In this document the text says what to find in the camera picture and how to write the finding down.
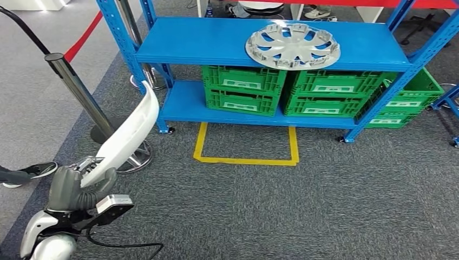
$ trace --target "white panel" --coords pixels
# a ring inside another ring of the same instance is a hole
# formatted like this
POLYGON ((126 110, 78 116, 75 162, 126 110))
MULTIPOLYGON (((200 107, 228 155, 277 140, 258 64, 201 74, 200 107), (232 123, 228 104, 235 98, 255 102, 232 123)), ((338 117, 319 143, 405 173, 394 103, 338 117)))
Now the white panel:
POLYGON ((293 20, 301 20, 304 4, 290 4, 290 12, 293 20))
POLYGON ((444 9, 444 10, 445 10, 445 12, 448 13, 448 15, 452 15, 453 12, 455 11, 454 9, 444 9))
POLYGON ((198 5, 198 17, 205 17, 208 0, 196 0, 198 5))
POLYGON ((378 20, 378 17, 384 8, 357 6, 356 9, 365 23, 376 23, 376 20, 378 20))

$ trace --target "yellow floor tape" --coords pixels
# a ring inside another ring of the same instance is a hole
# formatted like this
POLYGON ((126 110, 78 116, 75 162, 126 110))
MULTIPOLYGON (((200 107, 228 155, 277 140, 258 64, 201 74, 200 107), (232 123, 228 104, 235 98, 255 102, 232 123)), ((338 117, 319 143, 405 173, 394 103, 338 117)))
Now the yellow floor tape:
POLYGON ((203 163, 222 163, 222 164, 254 164, 254 165, 280 165, 295 166, 299 162, 297 132, 295 127, 288 127, 288 139, 290 141, 290 160, 267 160, 267 159, 242 159, 242 158, 222 158, 222 157, 202 157, 204 140, 206 139, 207 123, 202 122, 199 127, 198 138, 194 148, 193 158, 203 163))

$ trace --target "gray floor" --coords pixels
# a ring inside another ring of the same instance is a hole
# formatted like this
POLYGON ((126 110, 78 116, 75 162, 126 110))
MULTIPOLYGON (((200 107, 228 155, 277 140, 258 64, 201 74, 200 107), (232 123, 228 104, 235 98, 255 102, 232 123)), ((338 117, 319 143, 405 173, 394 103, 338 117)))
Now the gray floor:
MULTIPOLYGON (((160 14, 182 10, 161 3, 160 14)), ((419 34, 410 48, 425 38, 419 34)), ((457 80, 448 65, 457 64, 458 48, 452 41, 429 64, 440 82, 457 80)), ((199 78, 197 67, 174 71, 179 79, 199 78)), ((109 115, 129 114, 140 100, 128 76, 117 56, 95 91, 109 115), (113 102, 121 96, 123 103, 113 102)), ((153 131, 147 138, 155 161, 117 183, 114 193, 130 194, 136 206, 95 238, 163 242, 156 259, 459 259, 459 151, 448 145, 459 134, 457 122, 447 110, 423 112, 404 129, 364 131, 352 145, 334 140, 342 130, 299 128, 296 167, 197 162, 199 124, 174 122, 173 135, 153 131)), ((90 126, 80 116, 58 160, 96 153, 90 126)), ((203 155, 286 159, 287 151, 284 127, 210 124, 203 155)), ((37 186, 13 230, 22 231, 44 206, 49 184, 47 178, 37 186)), ((20 239, 10 232, 3 253, 16 255, 20 239)), ((74 259, 147 259, 153 252, 78 243, 74 259)))

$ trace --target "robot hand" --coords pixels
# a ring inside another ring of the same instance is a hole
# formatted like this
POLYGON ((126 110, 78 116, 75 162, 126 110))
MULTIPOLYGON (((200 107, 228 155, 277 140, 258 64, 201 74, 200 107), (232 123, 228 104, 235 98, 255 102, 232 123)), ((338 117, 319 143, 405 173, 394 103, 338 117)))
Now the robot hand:
POLYGON ((57 169, 51 183, 47 208, 50 211, 94 209, 100 200, 110 194, 116 177, 115 168, 110 168, 105 172, 104 179, 97 184, 96 191, 82 191, 80 188, 83 179, 81 172, 61 166, 57 169))

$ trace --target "shelf upright post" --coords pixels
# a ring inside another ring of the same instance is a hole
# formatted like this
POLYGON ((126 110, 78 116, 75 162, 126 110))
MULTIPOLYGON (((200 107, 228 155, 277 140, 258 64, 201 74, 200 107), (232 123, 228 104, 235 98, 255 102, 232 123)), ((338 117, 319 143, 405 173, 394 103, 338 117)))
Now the shelf upright post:
POLYGON ((400 22, 405 18, 406 13, 410 10, 416 0, 402 0, 397 8, 390 14, 389 19, 386 21, 386 25, 389 31, 392 33, 397 29, 400 22))
MULTIPOLYGON (((153 0, 139 0, 142 7, 143 16, 147 22, 148 30, 150 31, 156 22, 156 12, 153 0)), ((166 79, 167 87, 172 88, 174 85, 174 76, 172 74, 171 66, 169 64, 152 64, 156 71, 166 79)))
POLYGON ((143 16, 147 22, 148 30, 153 27, 156 22, 156 12, 153 5, 153 0, 139 0, 140 6, 142 7, 143 16))
POLYGON ((400 91, 424 66, 447 44, 459 31, 459 10, 456 10, 451 17, 446 20, 436 33, 425 43, 425 45, 414 55, 410 55, 408 60, 411 67, 402 73, 392 82, 389 88, 374 103, 374 105, 365 112, 358 120, 357 127, 349 130, 344 136, 345 142, 354 142, 354 138, 400 91))
MULTIPOLYGON (((108 28, 115 38, 116 44, 120 48, 120 52, 123 55, 124 61, 128 66, 130 72, 134 75, 136 82, 142 82, 147 80, 143 73, 143 68, 135 58, 136 48, 135 43, 130 38, 126 27, 124 26, 123 19, 121 18, 120 12, 114 0, 97 0, 97 4, 107 22, 108 28)), ((145 94, 145 88, 140 84, 140 92, 145 94)), ((156 125, 159 128, 160 133, 168 133, 169 127, 166 122, 159 116, 156 125)))

